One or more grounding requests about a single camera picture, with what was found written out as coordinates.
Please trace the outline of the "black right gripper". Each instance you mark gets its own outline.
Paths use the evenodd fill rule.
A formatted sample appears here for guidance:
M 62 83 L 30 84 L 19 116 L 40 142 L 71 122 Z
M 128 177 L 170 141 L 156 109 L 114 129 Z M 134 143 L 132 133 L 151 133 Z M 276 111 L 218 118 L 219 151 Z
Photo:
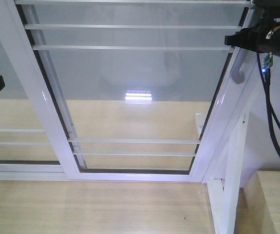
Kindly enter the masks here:
M 261 19 L 252 27 L 252 31 L 251 28 L 244 28 L 234 35 L 225 36 L 224 44 L 248 49 L 250 34 L 252 51 L 280 57 L 280 0 L 253 0 L 252 4 L 263 10 Z

